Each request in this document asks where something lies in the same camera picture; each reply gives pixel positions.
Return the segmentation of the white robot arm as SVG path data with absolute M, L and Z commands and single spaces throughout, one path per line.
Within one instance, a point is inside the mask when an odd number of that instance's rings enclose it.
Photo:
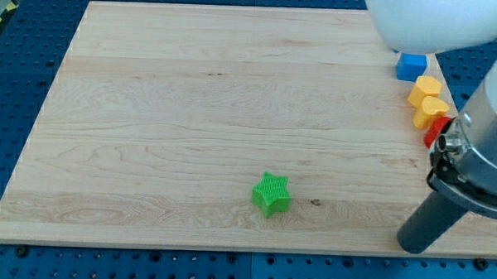
M 497 0 L 365 0 L 376 28 L 405 54 L 497 41 Z M 432 194 L 407 226 L 454 224 L 470 211 L 497 219 L 497 60 L 431 150 Z

